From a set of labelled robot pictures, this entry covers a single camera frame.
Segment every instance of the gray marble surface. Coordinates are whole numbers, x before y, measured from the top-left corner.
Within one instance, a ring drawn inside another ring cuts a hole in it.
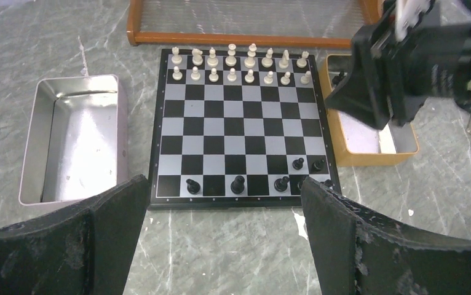
[[[469,19],[442,2],[444,22]],[[18,202],[34,91],[43,78],[84,69],[118,75],[129,97],[129,175],[147,173],[159,50],[168,46],[131,47],[127,9],[125,0],[0,7],[0,227],[45,213]],[[327,51],[314,53],[320,62]],[[467,119],[450,101],[428,100],[414,122],[419,154],[396,167],[339,168],[344,195],[413,226],[471,239]],[[148,211],[125,294],[320,294],[298,224],[302,230],[298,208]]]

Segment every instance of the chessboard border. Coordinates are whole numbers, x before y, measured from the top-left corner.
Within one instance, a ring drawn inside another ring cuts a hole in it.
[[[172,49],[162,49],[160,58],[159,81],[156,94],[156,108],[154,111],[154,127],[152,130],[152,148],[148,173],[149,188],[149,205],[148,209],[207,209],[207,208],[237,208],[237,207],[300,207],[301,196],[287,197],[172,197],[172,198],[156,198],[157,184],[157,164],[159,160],[159,145],[161,141],[161,126],[163,122],[163,111],[165,101],[165,86],[167,85],[168,73],[168,56],[172,54]],[[180,54],[191,55],[192,50],[181,49]],[[265,52],[257,52],[256,57],[262,58]],[[218,51],[219,56],[228,55],[227,51]],[[236,52],[237,57],[246,56],[245,52]],[[282,53],[274,53],[273,58],[281,58]],[[301,58],[300,54],[290,54],[291,59]],[[326,157],[328,161],[328,169],[330,179],[334,186],[333,190],[341,193],[341,184],[337,172],[335,154],[333,144],[331,142],[330,128],[328,126],[328,118],[326,117],[326,108],[324,107],[324,98],[319,81],[319,71],[313,55],[308,56],[310,71],[312,73],[315,102],[319,108],[319,119],[321,123],[322,136],[326,145]]]

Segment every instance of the black chessboard frame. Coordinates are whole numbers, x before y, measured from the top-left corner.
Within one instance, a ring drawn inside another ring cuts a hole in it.
[[[203,56],[204,56],[204,63],[199,67],[201,69],[206,68],[206,62],[208,58],[208,49],[203,49]],[[192,50],[180,50],[180,55],[191,55]],[[261,66],[259,63],[258,58],[265,57],[264,52],[257,52],[256,53],[256,66]],[[221,61],[228,56],[227,51],[218,50],[216,51],[217,57],[223,57]],[[160,71],[159,71],[159,81],[158,81],[158,88],[157,88],[157,96],[156,96],[156,110],[154,113],[154,129],[152,132],[152,151],[151,151],[151,160],[150,160],[150,168],[148,173],[148,180],[151,183],[151,187],[149,190],[149,206],[148,209],[206,209],[206,208],[237,208],[237,207],[300,207],[301,206],[301,197],[299,195],[294,196],[266,196],[266,197],[252,197],[252,196],[244,196],[244,197],[158,197],[156,198],[157,193],[157,177],[158,177],[158,166],[157,163],[159,162],[159,149],[162,139],[162,121],[163,121],[163,111],[164,111],[164,100],[165,100],[165,86],[167,85],[167,75],[170,74],[168,70],[168,61],[169,56],[172,56],[171,49],[162,49],[161,51],[161,60],[160,60]],[[237,51],[235,54],[236,57],[246,57],[246,52]],[[281,58],[282,53],[274,53],[273,58]],[[296,60],[301,58],[299,54],[290,54],[290,63],[292,60]],[[339,176],[336,168],[336,161],[333,152],[333,145],[331,142],[330,136],[330,129],[328,127],[328,120],[326,117],[326,109],[324,107],[323,95],[321,92],[321,86],[319,82],[319,74],[317,71],[317,66],[315,62],[315,57],[313,55],[309,55],[308,57],[308,64],[309,70],[312,73],[313,79],[313,87],[315,92],[315,100],[317,106],[319,108],[319,120],[321,123],[322,128],[322,137],[325,142],[325,150],[326,150],[326,158],[328,161],[328,172],[330,175],[330,179],[332,180],[334,186],[332,187],[333,190],[337,192],[341,192],[341,185],[339,182]],[[222,73],[227,73],[228,69],[226,69],[226,65],[222,65],[224,71]],[[241,65],[238,63],[235,68],[236,72],[241,73]],[[182,80],[187,80],[188,71],[183,71],[183,78]],[[257,75],[255,79],[260,79],[259,74],[256,71]],[[242,75],[238,76],[238,79],[244,79]]]

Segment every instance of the white pawn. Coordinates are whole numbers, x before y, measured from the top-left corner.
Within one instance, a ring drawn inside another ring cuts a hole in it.
[[[268,51],[266,52],[266,57],[261,60],[261,64],[263,65],[263,67],[270,68],[274,64],[274,61],[272,61],[273,54],[274,50],[271,48],[268,49]]]
[[[279,61],[279,68],[285,69],[288,67],[288,60],[290,60],[290,54],[288,53],[288,49],[283,52],[283,57]]]
[[[216,58],[216,50],[214,48],[211,48],[210,51],[209,51],[209,58],[207,60],[207,64],[209,67],[211,68],[215,68],[218,66],[218,59]]]
[[[250,84],[253,83],[254,77],[253,77],[253,70],[249,70],[248,74],[245,76],[245,81]]]
[[[309,55],[310,54],[308,53],[308,51],[303,51],[303,53],[301,54],[301,58],[297,60],[297,66],[299,68],[304,68],[308,64],[308,62],[306,62],[306,59]]]
[[[183,73],[181,73],[180,69],[178,66],[174,66],[174,73],[172,73],[172,77],[174,80],[179,81],[183,77]]]
[[[196,66],[192,68],[192,74],[190,74],[190,78],[194,81],[199,81],[201,78],[201,74],[199,73],[199,70]]]
[[[225,63],[227,66],[235,66],[237,63],[236,58],[234,55],[236,55],[236,45],[235,44],[229,44],[228,45],[228,57],[225,59]]]
[[[263,79],[266,85],[270,85],[274,82],[274,72],[269,71],[268,74]]]
[[[290,83],[290,72],[285,72],[285,75],[281,77],[281,84],[288,85]]]
[[[192,63],[196,66],[200,66],[203,63],[203,57],[201,56],[203,51],[194,48],[192,49]]]
[[[306,85],[312,80],[312,72],[306,71],[303,77],[301,77],[301,83]]]
[[[208,75],[208,79],[210,80],[210,82],[217,82],[219,80],[218,70],[216,68],[213,68],[210,71],[210,75]]]
[[[172,47],[172,54],[173,54],[172,59],[171,59],[172,63],[174,65],[180,64],[181,61],[183,60],[180,55],[180,49],[177,47]]]
[[[230,72],[228,73],[228,76],[226,76],[226,78],[228,79],[228,81],[230,81],[230,82],[236,81],[237,76],[236,76],[235,74],[236,74],[236,69],[231,68],[231,69],[230,69]]]
[[[245,66],[247,68],[253,68],[255,65],[255,52],[257,51],[257,46],[255,46],[254,43],[252,43],[250,46],[248,46],[248,57],[245,59]]]

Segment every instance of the black square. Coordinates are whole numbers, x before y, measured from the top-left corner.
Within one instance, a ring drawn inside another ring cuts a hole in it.
[[[203,196],[224,197],[224,175],[203,175]]]
[[[300,119],[299,104],[281,103],[281,114],[283,119]]]
[[[304,136],[322,136],[320,130],[320,121],[316,119],[303,119],[301,120],[303,125],[303,135]]]
[[[201,117],[183,119],[183,135],[203,135],[205,120]]]
[[[287,175],[288,160],[285,155],[267,155],[268,174]]]
[[[283,85],[281,83],[281,78],[283,78],[285,75],[285,73],[277,73],[277,85],[279,85],[279,87],[295,87],[295,78],[293,77],[293,74],[290,73],[290,83],[288,83],[287,85]]]
[[[224,137],[223,136],[205,136],[203,138],[203,150],[205,155],[223,155]]]
[[[225,62],[226,58],[227,57],[223,57],[223,71],[230,71],[231,68],[234,68],[236,71],[241,71],[241,58],[240,57],[235,58],[237,62],[234,66],[228,66]]]
[[[312,88],[297,88],[297,100],[300,103],[315,103],[315,94]]]
[[[179,197],[181,189],[180,175],[161,175],[157,179],[158,197]]]
[[[247,155],[265,155],[264,136],[245,136],[245,150]]]
[[[180,80],[174,80],[174,78],[172,77],[172,74],[174,74],[174,70],[173,69],[169,69],[167,71],[167,84],[185,84],[186,83],[186,70],[185,69],[181,69],[180,70],[181,74],[183,75],[181,77]]]
[[[272,71],[275,73],[275,59],[272,58],[272,66],[270,68],[265,68],[263,67],[263,58],[258,58],[257,59],[258,61],[258,64],[259,64],[259,72],[269,72],[269,71]]]
[[[248,71],[242,71],[241,72],[241,83],[243,83],[244,86],[259,86],[261,83],[259,81],[259,73],[257,73],[256,71],[253,72],[253,82],[252,83],[248,83],[246,80],[245,80],[245,77],[247,76],[248,74]]]
[[[161,150],[162,155],[181,155],[183,152],[183,137],[182,136],[161,136]]]
[[[206,85],[222,85],[223,84],[223,71],[218,71],[218,80],[216,82],[212,82],[209,78],[210,76],[210,69],[205,71],[205,84]]]
[[[208,58],[208,55],[207,56],[203,56],[203,63],[199,66],[196,66],[193,62],[192,62],[192,55],[188,56],[187,58],[187,69],[193,69],[195,66],[197,67],[197,69],[205,69],[205,63],[207,62],[206,59]]]
[[[304,68],[299,68],[297,66],[297,59],[294,59],[294,60],[290,60],[291,64],[293,65],[293,72],[294,73],[306,73],[306,71],[309,71],[310,70],[310,61],[308,60],[308,58],[306,59],[306,66]]]
[[[279,101],[279,88],[261,87],[261,101]]]
[[[290,192],[292,195],[300,195],[301,190],[299,188],[299,183],[302,184],[305,178],[308,175],[290,175]]]
[[[313,169],[313,164],[321,159],[324,159],[324,161],[326,162],[326,165],[322,167],[322,170],[315,171]],[[326,158],[325,155],[307,155],[306,160],[308,162],[308,169],[310,171],[310,174],[330,174],[328,170],[328,159]]]
[[[306,149],[304,148],[303,137],[285,137],[286,153],[287,155],[304,155]]]
[[[181,175],[202,175],[203,155],[181,156]]]
[[[223,118],[224,104],[221,100],[205,100],[205,118]]]
[[[247,159],[245,155],[225,155],[224,174],[243,175],[247,174]]]
[[[242,101],[243,100],[243,87],[239,85],[223,86],[223,99]]]
[[[205,86],[185,85],[185,100],[205,100]]]
[[[247,175],[247,190],[249,196],[268,196],[268,175]]]
[[[263,106],[260,101],[243,101],[243,116],[247,119],[262,119]]]
[[[265,136],[283,136],[283,120],[282,119],[263,119]]]
[[[164,117],[177,117],[182,118],[185,116],[185,102],[183,100],[166,100],[165,109],[163,110]]]
[[[243,118],[224,118],[224,134],[227,136],[244,136],[245,121]]]

